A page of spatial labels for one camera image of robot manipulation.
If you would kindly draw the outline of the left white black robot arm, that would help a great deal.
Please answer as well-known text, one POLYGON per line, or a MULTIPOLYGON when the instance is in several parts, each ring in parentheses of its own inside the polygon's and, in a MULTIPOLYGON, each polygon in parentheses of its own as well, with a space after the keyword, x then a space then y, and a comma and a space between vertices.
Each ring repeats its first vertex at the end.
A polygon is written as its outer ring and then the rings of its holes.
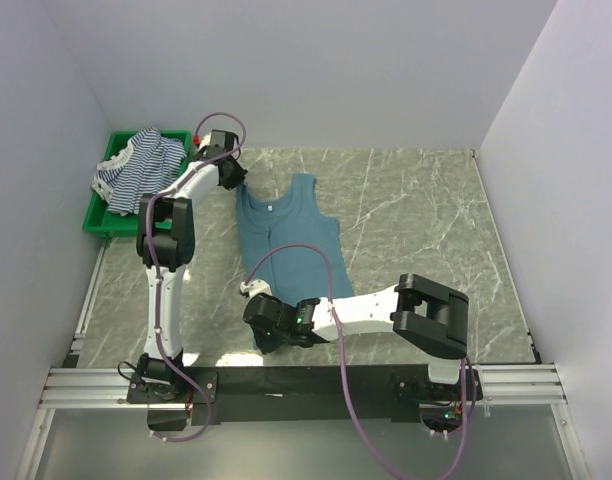
POLYGON ((238 163, 236 133, 213 130, 197 147, 178 179, 139 204, 136 250, 146 269, 149 301, 136 375, 165 402, 179 399, 186 388, 180 306, 183 276, 195 252, 194 206, 217 186, 234 189, 247 174, 238 163))

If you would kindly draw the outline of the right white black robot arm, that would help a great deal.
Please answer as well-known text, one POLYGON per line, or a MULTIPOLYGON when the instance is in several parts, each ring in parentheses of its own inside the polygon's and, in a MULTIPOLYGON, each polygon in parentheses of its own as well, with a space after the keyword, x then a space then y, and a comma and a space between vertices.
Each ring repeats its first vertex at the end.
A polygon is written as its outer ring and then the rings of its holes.
POLYGON ((376 293, 328 300, 310 298, 291 306, 271 294, 261 279, 240 284, 248 299, 243 321, 259 350, 284 345, 310 348, 339 337, 394 333, 428 355, 425 387, 446 399, 460 386, 467 356, 469 298, 462 292, 414 274, 376 293))

